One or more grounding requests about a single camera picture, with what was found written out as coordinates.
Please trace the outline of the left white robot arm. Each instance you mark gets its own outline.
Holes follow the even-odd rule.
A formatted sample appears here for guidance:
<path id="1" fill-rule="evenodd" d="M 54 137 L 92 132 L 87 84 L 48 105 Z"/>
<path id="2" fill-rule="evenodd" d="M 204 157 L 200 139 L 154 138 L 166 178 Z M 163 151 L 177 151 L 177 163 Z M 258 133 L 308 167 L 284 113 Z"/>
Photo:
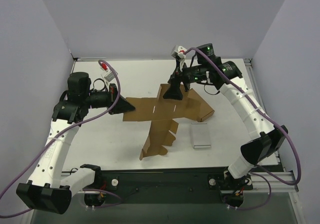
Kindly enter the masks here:
<path id="1" fill-rule="evenodd" d="M 105 90 L 90 87 L 88 73 L 70 74 L 67 90 L 53 109 L 45 151 L 36 158 L 38 163 L 28 181 L 20 183 L 16 189 L 16 194 L 28 208 L 64 214 L 77 192 L 106 186 L 101 168 L 93 164 L 83 164 L 74 174 L 61 178 L 72 141 L 89 109 L 108 108 L 111 115 L 136 109 L 119 94 L 113 83 Z"/>

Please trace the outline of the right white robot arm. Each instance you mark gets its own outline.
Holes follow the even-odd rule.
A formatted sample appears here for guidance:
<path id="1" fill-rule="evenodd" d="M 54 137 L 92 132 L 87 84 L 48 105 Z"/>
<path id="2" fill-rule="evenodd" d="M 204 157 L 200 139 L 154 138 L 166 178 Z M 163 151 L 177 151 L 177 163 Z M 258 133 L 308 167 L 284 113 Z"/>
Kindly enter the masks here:
<path id="1" fill-rule="evenodd" d="M 240 156 L 228 166 L 227 177 L 241 179 L 260 161 L 274 154 L 284 142 L 285 126 L 277 127 L 268 120 L 242 75 L 233 61 L 222 62 L 216 56 L 213 45 L 207 43 L 197 47 L 194 58 L 197 65 L 185 63 L 187 49 L 176 45 L 171 56 L 176 60 L 176 67 L 168 83 L 169 88 L 163 95 L 167 100 L 183 99 L 180 85 L 184 91 L 190 90 L 192 83 L 214 86 L 233 106 L 245 125 L 250 141 L 240 148 Z"/>

